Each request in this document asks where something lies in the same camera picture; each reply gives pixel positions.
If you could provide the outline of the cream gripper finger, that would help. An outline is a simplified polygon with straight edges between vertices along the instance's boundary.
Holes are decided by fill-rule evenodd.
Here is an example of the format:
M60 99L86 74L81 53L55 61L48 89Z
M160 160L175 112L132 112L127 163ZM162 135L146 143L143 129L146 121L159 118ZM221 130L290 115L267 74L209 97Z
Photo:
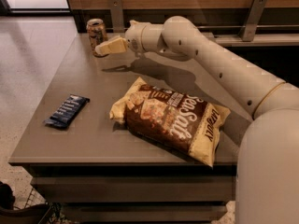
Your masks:
M95 52L98 55L105 56L114 53L123 53L127 50L128 44L125 38L116 35L108 41L101 43L95 47Z

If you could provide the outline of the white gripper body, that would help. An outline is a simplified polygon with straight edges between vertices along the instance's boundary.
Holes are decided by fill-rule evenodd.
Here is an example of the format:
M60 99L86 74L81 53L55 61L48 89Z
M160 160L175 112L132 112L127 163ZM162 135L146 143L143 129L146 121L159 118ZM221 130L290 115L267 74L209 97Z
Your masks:
M143 33L149 25L149 22L139 22L135 20L130 20L130 27L125 32L125 39L127 41L128 48L132 52L147 52L146 47L143 44Z

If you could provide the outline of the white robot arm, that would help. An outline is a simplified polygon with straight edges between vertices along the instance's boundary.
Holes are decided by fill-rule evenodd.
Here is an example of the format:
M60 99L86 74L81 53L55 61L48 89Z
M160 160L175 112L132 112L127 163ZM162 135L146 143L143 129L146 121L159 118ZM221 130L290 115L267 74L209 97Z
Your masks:
M238 153L235 224L299 224L299 89L206 38L189 20L132 21L95 47L196 60L252 116Z

